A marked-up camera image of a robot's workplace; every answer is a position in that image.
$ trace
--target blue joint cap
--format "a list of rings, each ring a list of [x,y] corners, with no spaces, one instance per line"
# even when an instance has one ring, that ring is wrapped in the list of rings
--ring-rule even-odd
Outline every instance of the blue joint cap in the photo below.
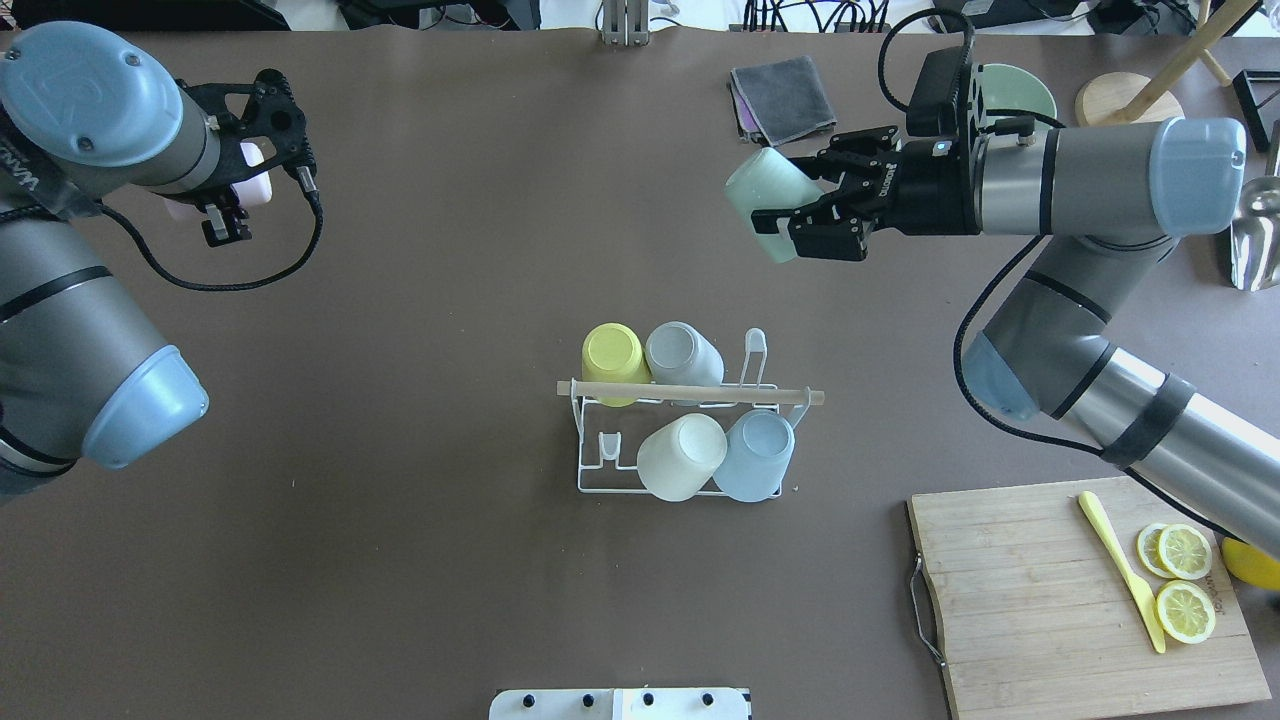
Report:
[[[1231,224],[1244,183],[1244,127],[1230,118],[1174,118],[1151,146],[1151,204],[1170,237]]]
[[[974,336],[969,350],[960,359],[960,372],[969,392],[1001,415],[1029,420],[1039,413],[1039,406],[987,338],[987,333]]]
[[[96,168],[155,158],[182,124],[182,90],[155,58],[69,20],[35,26],[0,55],[0,102],[45,152]]]
[[[111,470],[142,457],[209,409],[209,395],[166,345],[147,357],[115,388],[93,419],[81,447],[84,456]]]

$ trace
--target yellow knife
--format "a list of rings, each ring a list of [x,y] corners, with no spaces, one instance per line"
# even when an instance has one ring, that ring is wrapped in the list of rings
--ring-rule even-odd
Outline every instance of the yellow knife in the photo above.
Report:
[[[1160,626],[1160,619],[1156,618],[1156,596],[1152,594],[1151,585],[1129,566],[1129,559],[1120,550],[1120,541],[1116,539],[1116,532],[1111,528],[1111,520],[1107,518],[1107,511],[1102,509],[1102,501],[1098,500],[1098,496],[1084,491],[1080,493],[1079,501],[1084,516],[1089,519],[1093,530],[1102,538],[1102,544],[1106,546],[1111,560],[1120,569],[1124,583],[1129,585],[1129,594],[1138,603],[1138,612],[1142,615],[1142,623],[1147,625],[1151,644],[1156,652],[1165,652],[1165,629]]]

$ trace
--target whole lemon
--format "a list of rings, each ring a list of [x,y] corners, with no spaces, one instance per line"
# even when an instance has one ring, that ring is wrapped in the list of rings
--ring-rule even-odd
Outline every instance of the whole lemon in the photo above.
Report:
[[[1280,591],[1280,561],[1252,544],[1222,538],[1222,562],[1233,575],[1251,585]]]

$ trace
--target lemon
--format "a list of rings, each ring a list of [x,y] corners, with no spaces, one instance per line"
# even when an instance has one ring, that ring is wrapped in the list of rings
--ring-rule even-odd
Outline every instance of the lemon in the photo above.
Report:
[[[1187,644],[1204,642],[1217,624],[1213,601],[1196,583],[1170,580],[1156,596],[1156,616],[1175,641]]]
[[[1251,585],[1280,591],[1280,562],[1252,544],[1222,538],[1222,562],[1233,575]]]
[[[1156,539],[1160,565],[1183,580],[1198,580],[1208,575],[1213,552],[1208,541],[1190,525],[1174,524],[1160,530]]]
[[[1143,568],[1151,570],[1157,578],[1171,580],[1174,574],[1160,566],[1160,553],[1156,551],[1156,546],[1160,542],[1160,530],[1167,527],[1164,523],[1152,523],[1138,533],[1138,560],[1142,561]]]

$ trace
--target metal ladle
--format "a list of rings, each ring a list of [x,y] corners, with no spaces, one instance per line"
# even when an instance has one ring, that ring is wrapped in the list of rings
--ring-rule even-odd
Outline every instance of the metal ladle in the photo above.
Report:
[[[1280,120],[1271,128],[1266,170],[1240,188],[1231,219],[1231,283],[1251,292],[1280,284]]]

